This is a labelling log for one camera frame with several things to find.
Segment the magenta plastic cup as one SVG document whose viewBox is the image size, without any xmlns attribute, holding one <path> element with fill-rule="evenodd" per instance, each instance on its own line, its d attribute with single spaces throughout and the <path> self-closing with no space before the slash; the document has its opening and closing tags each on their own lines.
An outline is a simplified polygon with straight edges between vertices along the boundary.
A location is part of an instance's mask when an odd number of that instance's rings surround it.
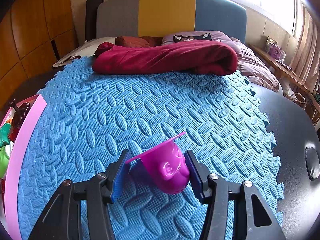
<svg viewBox="0 0 320 240">
<path fill-rule="evenodd" d="M 175 140 L 182 132 L 157 146 L 125 161 L 129 164 L 139 159 L 156 186 L 166 194 L 179 194 L 189 183 L 189 169 L 185 157 Z"/>
</svg>

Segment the green plug-in device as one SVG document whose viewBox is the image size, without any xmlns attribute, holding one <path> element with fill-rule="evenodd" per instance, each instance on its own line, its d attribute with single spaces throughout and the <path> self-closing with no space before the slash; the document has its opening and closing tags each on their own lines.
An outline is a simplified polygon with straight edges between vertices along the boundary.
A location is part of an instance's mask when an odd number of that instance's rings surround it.
<svg viewBox="0 0 320 240">
<path fill-rule="evenodd" d="M 3 179 L 6 175 L 13 147 L 14 147 L 14 142 L 11 141 L 10 144 L 2 146 L 0 149 L 0 178 L 1 179 Z"/>
</svg>

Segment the teal plastic spool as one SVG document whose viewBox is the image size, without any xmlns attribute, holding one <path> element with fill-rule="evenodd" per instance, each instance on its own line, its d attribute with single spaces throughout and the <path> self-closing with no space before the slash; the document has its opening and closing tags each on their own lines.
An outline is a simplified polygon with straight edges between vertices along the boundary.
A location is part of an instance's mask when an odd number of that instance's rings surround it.
<svg viewBox="0 0 320 240">
<path fill-rule="evenodd" d="M 5 123 L 1 128 L 0 128 L 0 147 L 6 146 L 10 144 L 9 140 L 9 132 L 11 129 L 11 124 L 10 123 Z"/>
</svg>

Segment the orange toy block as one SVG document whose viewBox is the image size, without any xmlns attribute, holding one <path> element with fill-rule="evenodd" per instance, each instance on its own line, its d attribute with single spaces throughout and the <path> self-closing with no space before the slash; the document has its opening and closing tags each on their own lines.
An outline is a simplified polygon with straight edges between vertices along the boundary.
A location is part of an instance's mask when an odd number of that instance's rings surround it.
<svg viewBox="0 0 320 240">
<path fill-rule="evenodd" d="M 9 113 L 9 115 L 6 117 L 5 119 L 5 123 L 12 123 L 12 119 L 13 119 L 13 115 L 12 113 Z"/>
</svg>

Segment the blue foam puzzle mat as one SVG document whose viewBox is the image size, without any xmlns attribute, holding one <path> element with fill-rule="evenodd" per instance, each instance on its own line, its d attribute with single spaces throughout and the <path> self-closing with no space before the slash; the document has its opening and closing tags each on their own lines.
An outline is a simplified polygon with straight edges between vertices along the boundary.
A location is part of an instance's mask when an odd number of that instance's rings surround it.
<svg viewBox="0 0 320 240">
<path fill-rule="evenodd" d="M 63 180 L 88 180 L 124 149 L 138 155 L 174 136 L 181 150 L 192 150 L 225 180 L 253 181 L 276 212 L 284 197 L 276 180 L 280 158 L 272 152 L 277 143 L 244 76 L 98 75 L 92 64 L 93 58 L 75 60 L 40 90 L 47 105 L 18 184 L 23 239 Z"/>
</svg>

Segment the pink white cardboard tray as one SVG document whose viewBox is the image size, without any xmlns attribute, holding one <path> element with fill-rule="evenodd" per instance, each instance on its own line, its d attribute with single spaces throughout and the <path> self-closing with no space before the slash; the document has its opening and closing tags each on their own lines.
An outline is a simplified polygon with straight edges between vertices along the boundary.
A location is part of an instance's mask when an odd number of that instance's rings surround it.
<svg viewBox="0 0 320 240">
<path fill-rule="evenodd" d="M 12 149 L 13 156 L 10 157 L 4 184 L 4 211 L 7 223 L 7 233 L 12 239 L 21 239 L 21 233 L 18 223 L 17 194 L 18 182 L 22 161 L 33 133 L 42 112 L 47 103 L 40 94 L 33 95 L 17 105 L 20 107 L 23 103 L 30 103 L 30 111 L 27 114 Z"/>
</svg>

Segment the dark red blanket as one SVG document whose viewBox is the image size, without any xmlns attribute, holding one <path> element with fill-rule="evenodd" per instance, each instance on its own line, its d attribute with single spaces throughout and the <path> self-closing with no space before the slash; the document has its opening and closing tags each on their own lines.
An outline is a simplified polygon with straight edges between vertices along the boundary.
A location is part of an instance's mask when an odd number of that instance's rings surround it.
<svg viewBox="0 0 320 240">
<path fill-rule="evenodd" d="M 224 76 L 236 71 L 235 50 L 219 41 L 193 40 L 150 48 L 104 42 L 95 51 L 92 69 L 99 74 L 191 72 Z"/>
</svg>

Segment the mauve striped duvet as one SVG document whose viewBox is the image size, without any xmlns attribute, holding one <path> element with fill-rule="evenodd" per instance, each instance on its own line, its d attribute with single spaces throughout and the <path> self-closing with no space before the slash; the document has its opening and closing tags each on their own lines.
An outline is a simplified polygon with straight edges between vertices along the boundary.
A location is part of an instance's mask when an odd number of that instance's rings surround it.
<svg viewBox="0 0 320 240">
<path fill-rule="evenodd" d="M 259 59 L 253 50 L 246 47 L 237 38 L 231 37 L 231 40 L 238 46 L 241 53 L 238 56 L 237 69 L 243 76 L 246 76 L 251 83 L 265 87 L 276 93 L 282 92 L 281 84 L 274 74 L 266 67 L 266 65 Z"/>
</svg>

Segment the beige folded cloth bag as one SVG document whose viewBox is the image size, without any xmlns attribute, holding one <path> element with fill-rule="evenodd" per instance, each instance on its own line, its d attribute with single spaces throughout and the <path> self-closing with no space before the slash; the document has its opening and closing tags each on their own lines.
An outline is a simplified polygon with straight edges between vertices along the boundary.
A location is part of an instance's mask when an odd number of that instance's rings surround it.
<svg viewBox="0 0 320 240">
<path fill-rule="evenodd" d="M 115 44 L 115 41 L 116 41 L 115 37 L 102 37 L 102 38 L 86 41 L 83 46 L 79 46 L 78 48 L 68 53 L 66 56 L 62 57 L 55 64 L 53 64 L 52 68 L 62 67 L 67 64 L 70 64 L 74 59 L 93 56 L 94 52 L 97 50 L 100 44 L 104 42 Z"/>
</svg>

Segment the wooden side table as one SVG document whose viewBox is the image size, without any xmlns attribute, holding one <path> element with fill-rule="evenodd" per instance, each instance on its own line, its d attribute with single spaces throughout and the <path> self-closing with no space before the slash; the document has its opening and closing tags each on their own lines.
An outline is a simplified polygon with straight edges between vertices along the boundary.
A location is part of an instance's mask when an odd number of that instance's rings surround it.
<svg viewBox="0 0 320 240">
<path fill-rule="evenodd" d="M 297 104 L 304 108 L 307 115 L 311 119 L 313 126 L 316 127 L 316 125 L 319 124 L 319 104 L 317 103 L 311 90 L 303 84 L 303 81 L 298 78 L 293 71 L 279 64 L 267 52 L 252 44 L 249 44 L 248 47 L 251 48 L 257 56 L 261 57 L 274 69 L 274 75 L 277 79 L 284 77 L 288 79 L 291 84 L 297 87 L 298 93 L 302 94 L 303 98 L 306 100 L 306 103 L 297 102 Z"/>
</svg>

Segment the rust red cushion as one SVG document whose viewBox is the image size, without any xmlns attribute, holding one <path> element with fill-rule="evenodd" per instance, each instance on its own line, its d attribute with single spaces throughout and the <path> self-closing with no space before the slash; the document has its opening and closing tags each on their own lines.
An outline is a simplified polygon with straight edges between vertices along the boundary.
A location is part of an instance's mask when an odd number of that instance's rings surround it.
<svg viewBox="0 0 320 240">
<path fill-rule="evenodd" d="M 151 48 L 162 44 L 162 37 L 131 37 L 119 36 L 115 39 L 115 45 L 127 48 Z"/>
</svg>

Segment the purple cat pillow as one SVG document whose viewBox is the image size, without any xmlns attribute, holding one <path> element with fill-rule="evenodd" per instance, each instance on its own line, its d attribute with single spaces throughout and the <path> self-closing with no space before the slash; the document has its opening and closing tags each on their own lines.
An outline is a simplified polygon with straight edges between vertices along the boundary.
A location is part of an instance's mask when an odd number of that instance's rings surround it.
<svg viewBox="0 0 320 240">
<path fill-rule="evenodd" d="M 170 34 L 162 39 L 162 45 L 191 40 L 219 41 L 233 48 L 238 56 L 242 56 L 238 45 L 229 36 L 221 31 L 186 31 Z"/>
</svg>

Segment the purple box on table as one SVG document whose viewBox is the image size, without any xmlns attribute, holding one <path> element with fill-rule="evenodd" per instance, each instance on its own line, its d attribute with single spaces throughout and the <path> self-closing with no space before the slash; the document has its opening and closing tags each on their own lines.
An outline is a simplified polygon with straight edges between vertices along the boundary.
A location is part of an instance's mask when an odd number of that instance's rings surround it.
<svg viewBox="0 0 320 240">
<path fill-rule="evenodd" d="M 276 40 L 271 38 L 270 36 L 267 37 L 266 44 L 265 44 L 265 51 L 275 60 L 283 63 L 286 53 L 280 46 Z"/>
</svg>

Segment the grey yellow blue headboard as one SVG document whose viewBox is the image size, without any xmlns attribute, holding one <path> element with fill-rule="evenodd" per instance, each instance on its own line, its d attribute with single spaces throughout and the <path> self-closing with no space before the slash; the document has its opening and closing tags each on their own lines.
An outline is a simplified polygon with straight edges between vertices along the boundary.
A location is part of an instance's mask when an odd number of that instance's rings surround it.
<svg viewBox="0 0 320 240">
<path fill-rule="evenodd" d="M 106 0 L 97 9 L 96 36 L 213 30 L 244 42 L 246 27 L 246 9 L 230 0 Z"/>
</svg>

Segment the wooden wardrobe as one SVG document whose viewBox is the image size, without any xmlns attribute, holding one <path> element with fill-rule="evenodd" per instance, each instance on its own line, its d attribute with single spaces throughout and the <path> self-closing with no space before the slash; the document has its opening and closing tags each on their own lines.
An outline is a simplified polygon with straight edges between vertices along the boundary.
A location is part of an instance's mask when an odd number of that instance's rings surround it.
<svg viewBox="0 0 320 240">
<path fill-rule="evenodd" d="M 1 106 L 78 44 L 71 0 L 1 0 Z"/>
</svg>

